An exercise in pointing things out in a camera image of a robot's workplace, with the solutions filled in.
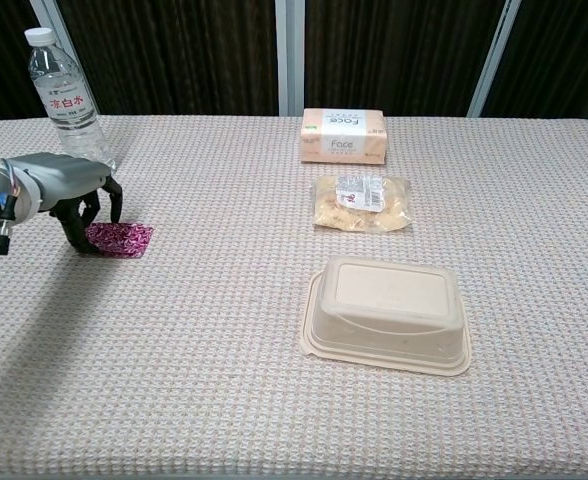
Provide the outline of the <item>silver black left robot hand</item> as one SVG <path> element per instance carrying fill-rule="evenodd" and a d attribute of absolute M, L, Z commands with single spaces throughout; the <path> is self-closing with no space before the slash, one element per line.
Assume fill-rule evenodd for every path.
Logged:
<path fill-rule="evenodd" d="M 15 157 L 11 163 L 38 184 L 39 210 L 58 219 L 70 245 L 81 254 L 98 254 L 99 248 L 86 236 L 86 228 L 100 211 L 98 192 L 109 195 L 111 222 L 120 221 L 123 206 L 123 190 L 113 178 L 111 167 L 47 152 Z"/>

